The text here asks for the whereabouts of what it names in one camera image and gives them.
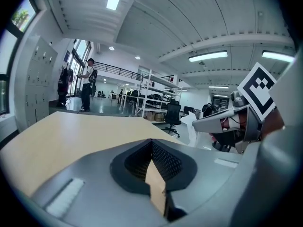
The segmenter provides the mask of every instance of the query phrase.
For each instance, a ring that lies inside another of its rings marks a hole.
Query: chair base
[[[180,138],[180,135],[177,133],[177,130],[176,130],[176,129],[172,129],[173,126],[174,126],[174,125],[172,124],[172,125],[170,126],[170,128],[169,128],[169,127],[165,127],[165,129],[162,129],[162,130],[163,130],[163,131],[169,131],[168,134],[169,134],[170,132],[173,132],[174,134],[178,135],[178,138]]]

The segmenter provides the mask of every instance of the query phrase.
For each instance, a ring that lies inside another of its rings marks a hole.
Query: chair backrest
[[[181,110],[181,105],[179,105],[179,101],[171,101],[167,104],[167,114],[165,115],[165,121],[176,121],[179,120],[179,113]]]

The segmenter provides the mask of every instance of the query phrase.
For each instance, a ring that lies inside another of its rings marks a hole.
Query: black pants
[[[82,105],[85,110],[89,109],[89,95],[91,92],[90,83],[83,84],[82,93],[81,93],[81,100]]]

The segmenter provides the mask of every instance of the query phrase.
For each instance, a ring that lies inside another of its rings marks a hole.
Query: black and white square marker
[[[263,121],[276,106],[269,95],[269,90],[276,79],[259,63],[256,63],[247,77],[238,86],[252,108]]]

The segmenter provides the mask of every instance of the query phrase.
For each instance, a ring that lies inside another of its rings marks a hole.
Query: reflective floor
[[[69,107],[67,105],[67,109],[78,111],[82,106],[81,98],[72,97],[67,100],[70,104]],[[100,114],[132,114],[132,107],[126,104],[125,109],[123,109],[123,105],[118,104],[117,99],[113,99],[112,101],[109,98],[101,98],[94,97],[90,98],[90,112],[91,113],[100,113]]]

